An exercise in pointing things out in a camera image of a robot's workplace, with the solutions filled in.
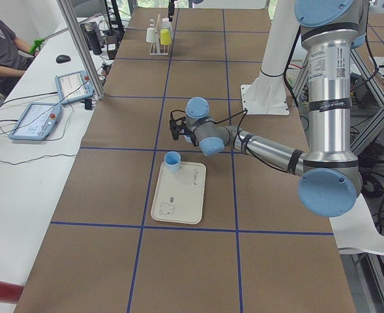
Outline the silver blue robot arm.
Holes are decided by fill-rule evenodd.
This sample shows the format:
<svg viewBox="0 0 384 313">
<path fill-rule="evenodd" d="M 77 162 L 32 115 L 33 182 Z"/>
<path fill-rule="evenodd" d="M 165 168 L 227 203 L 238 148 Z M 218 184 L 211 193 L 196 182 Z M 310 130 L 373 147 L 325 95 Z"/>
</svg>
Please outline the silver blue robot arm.
<svg viewBox="0 0 384 313">
<path fill-rule="evenodd" d="M 307 52 L 309 151 L 286 147 L 244 131 L 218 126 L 209 104 L 191 98 L 185 116 L 170 119 L 174 140 L 198 146 L 205 156 L 225 147 L 300 178 L 303 205 L 317 215 L 348 212 L 361 192 L 357 157 L 350 149 L 350 52 L 366 38 L 368 1 L 279 1 L 259 76 L 241 87 L 243 108 L 251 114 L 284 112 L 284 78 L 296 43 Z"/>
</svg>

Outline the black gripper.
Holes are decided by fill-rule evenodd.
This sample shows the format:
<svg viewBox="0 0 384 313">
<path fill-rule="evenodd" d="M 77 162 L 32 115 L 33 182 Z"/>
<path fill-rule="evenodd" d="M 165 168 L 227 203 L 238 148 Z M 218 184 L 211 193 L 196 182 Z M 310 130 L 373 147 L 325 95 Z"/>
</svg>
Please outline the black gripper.
<svg viewBox="0 0 384 313">
<path fill-rule="evenodd" d="M 191 144 L 192 144 L 194 147 L 198 147 L 198 146 L 199 146 L 199 142 L 198 142 L 198 140 L 196 139 L 195 134 L 194 134 L 191 130 L 189 130 L 188 128 L 186 128 L 186 127 L 183 128 L 183 137 L 184 137 L 184 135 L 187 135 L 187 136 L 190 136 L 190 137 L 191 137 L 191 140 L 192 140 L 192 143 L 191 143 Z"/>
</svg>

